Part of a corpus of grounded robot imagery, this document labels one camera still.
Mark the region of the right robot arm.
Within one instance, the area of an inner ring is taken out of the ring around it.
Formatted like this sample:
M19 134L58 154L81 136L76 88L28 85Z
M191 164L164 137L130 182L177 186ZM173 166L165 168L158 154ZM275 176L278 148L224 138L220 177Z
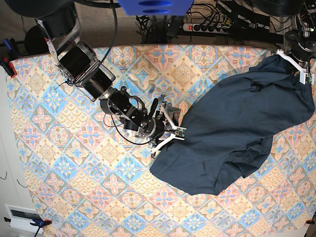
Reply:
M80 39L80 23L73 0L8 0L6 4L20 16L34 18L49 52L66 76L66 83L84 88L88 98L99 100L102 111L118 119L123 131L143 138L153 147L176 137L176 125L163 106L154 99L148 110L127 88L112 87L115 76L99 60L95 51Z

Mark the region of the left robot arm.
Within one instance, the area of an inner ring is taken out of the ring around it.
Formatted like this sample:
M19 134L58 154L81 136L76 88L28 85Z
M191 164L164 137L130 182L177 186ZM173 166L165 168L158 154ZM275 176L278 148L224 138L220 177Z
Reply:
M316 2L314 0L250 0L250 5L273 17L290 17L284 33L288 55L300 66L309 67L316 57Z

